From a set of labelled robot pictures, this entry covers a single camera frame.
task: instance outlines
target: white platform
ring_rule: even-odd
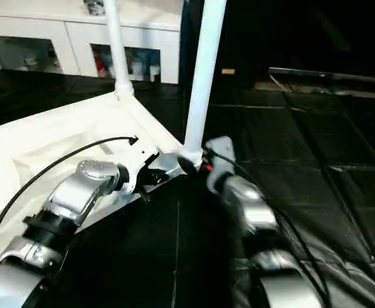
[[[141,167],[152,154],[178,152],[181,144],[133,96],[117,100],[112,92],[0,126],[0,212],[33,175],[61,156],[88,143],[119,136],[138,136],[133,146],[114,141],[88,149],[55,167],[14,204],[0,228],[0,253],[24,230],[25,216],[36,214],[56,185],[83,159]],[[171,176],[180,173],[176,159],[167,160]],[[139,195],[103,197],[82,228],[118,210]]]

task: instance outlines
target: black table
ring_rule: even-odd
[[[0,124],[113,86],[104,78],[0,71]],[[140,102],[182,141],[183,90],[134,86]],[[375,307],[375,99],[220,85],[204,140],[221,135],[233,139],[238,160],[299,229],[326,275],[333,307]],[[49,306],[232,307],[229,266],[238,239],[204,179],[180,176],[152,198],[76,236]]]

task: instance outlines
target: shelf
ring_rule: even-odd
[[[180,31],[183,0],[117,0],[122,26]],[[106,24],[82,0],[0,0],[1,17]]]

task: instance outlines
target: red object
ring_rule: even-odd
[[[96,69],[98,70],[98,74],[101,77],[107,77],[108,73],[106,71],[106,68],[102,62],[102,59],[100,58],[100,55],[97,51],[93,52],[93,56],[95,57],[95,64],[96,64]]]

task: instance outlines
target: white cabinet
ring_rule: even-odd
[[[18,47],[12,47],[12,43],[15,38],[19,38],[20,43],[15,43]],[[28,49],[29,43],[23,43],[27,41],[35,40],[48,40],[55,50],[60,69],[64,74],[79,74],[79,69],[76,64],[74,52],[65,28],[65,24],[62,21],[48,21],[42,19],[26,19],[26,18],[15,18],[15,17],[0,17],[0,57],[3,54],[3,61],[0,59],[0,68],[12,69],[14,67],[8,67],[6,60],[9,60],[9,56],[6,52],[11,50],[23,50]]]
[[[150,74],[160,73],[163,83],[178,82],[182,5],[183,0],[118,1],[127,53],[149,54],[157,62],[146,64]],[[106,17],[89,15],[82,0],[0,0],[0,68],[17,68],[25,53],[44,58],[43,51],[32,50],[34,44],[54,50],[61,73],[99,76],[95,48],[109,45]],[[129,59],[131,79],[140,79],[138,63]]]

